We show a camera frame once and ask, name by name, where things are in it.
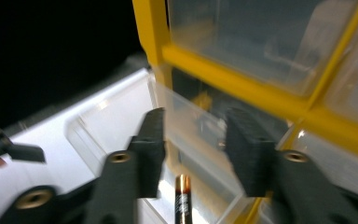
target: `dark background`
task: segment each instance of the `dark background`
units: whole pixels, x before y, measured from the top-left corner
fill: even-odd
[[[131,0],[0,1],[0,127],[67,100],[139,51]]]

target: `black background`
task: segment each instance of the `black background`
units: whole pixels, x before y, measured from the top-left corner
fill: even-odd
[[[131,0],[0,1],[0,127],[68,99],[138,51]]]

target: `cylindrical object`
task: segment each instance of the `cylindrical object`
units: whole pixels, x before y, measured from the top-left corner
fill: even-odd
[[[175,179],[175,224],[192,224],[191,187],[188,175]]]

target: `copper top battery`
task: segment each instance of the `copper top battery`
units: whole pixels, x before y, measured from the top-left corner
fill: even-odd
[[[188,175],[175,179],[175,224],[192,224],[191,186]]]

